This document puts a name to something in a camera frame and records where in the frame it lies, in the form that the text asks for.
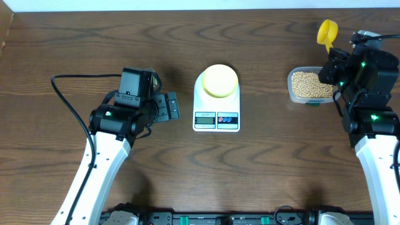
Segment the yellow measuring scoop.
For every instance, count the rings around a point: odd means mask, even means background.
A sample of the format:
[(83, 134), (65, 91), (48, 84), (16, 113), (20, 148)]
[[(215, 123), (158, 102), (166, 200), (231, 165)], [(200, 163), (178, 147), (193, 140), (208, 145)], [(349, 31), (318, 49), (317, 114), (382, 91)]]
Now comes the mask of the yellow measuring scoop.
[(326, 19), (321, 24), (317, 33), (316, 42), (320, 45), (324, 45), (327, 53), (333, 48), (333, 42), (338, 34), (338, 25), (336, 22)]

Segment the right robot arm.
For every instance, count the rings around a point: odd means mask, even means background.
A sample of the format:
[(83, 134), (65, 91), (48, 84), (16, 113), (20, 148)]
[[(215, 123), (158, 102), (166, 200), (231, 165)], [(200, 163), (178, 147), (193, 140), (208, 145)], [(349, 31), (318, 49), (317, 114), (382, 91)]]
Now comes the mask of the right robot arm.
[(332, 48), (318, 74), (344, 101), (338, 112), (366, 177), (375, 224), (399, 224), (399, 116), (388, 106), (398, 66), (386, 51)]

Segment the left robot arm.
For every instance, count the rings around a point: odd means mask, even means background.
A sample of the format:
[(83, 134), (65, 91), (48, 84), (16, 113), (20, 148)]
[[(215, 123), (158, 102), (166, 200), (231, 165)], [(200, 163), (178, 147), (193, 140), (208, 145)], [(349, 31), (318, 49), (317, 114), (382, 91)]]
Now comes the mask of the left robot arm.
[(53, 224), (98, 224), (114, 178), (128, 157), (136, 139), (154, 123), (179, 117), (175, 92), (153, 95), (141, 107), (110, 104), (118, 97), (138, 96), (109, 92), (84, 126), (87, 143), (84, 156)]

